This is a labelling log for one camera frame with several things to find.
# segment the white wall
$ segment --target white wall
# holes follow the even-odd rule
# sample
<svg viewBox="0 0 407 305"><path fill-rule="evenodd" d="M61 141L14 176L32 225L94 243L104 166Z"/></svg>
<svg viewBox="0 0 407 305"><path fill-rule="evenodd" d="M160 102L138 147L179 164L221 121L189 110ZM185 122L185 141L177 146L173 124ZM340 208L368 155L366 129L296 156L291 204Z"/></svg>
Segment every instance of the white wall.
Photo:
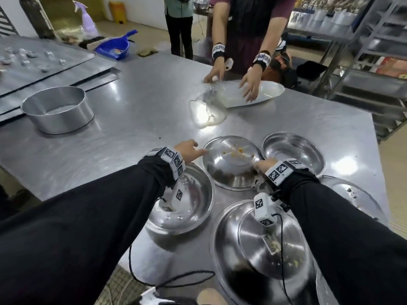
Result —
<svg viewBox="0 0 407 305"><path fill-rule="evenodd" d="M18 0L0 0L0 7L6 13L19 35L38 37Z"/></svg>
<svg viewBox="0 0 407 305"><path fill-rule="evenodd" d="M164 0L114 0L122 1L126 7L127 19L138 24L149 25L162 30L167 30L164 15Z"/></svg>

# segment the white container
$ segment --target white container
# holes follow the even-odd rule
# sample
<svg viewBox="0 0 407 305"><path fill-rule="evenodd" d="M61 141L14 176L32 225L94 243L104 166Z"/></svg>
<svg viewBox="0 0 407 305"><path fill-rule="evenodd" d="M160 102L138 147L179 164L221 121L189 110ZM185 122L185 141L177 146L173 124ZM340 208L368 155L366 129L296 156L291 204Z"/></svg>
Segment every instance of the white container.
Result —
<svg viewBox="0 0 407 305"><path fill-rule="evenodd" d="M326 16L326 10L316 10L314 15L312 16L312 20L314 21L323 21Z"/></svg>
<svg viewBox="0 0 407 305"><path fill-rule="evenodd" d="M346 11L335 12L332 18L333 24L349 26L356 19L357 15Z"/></svg>

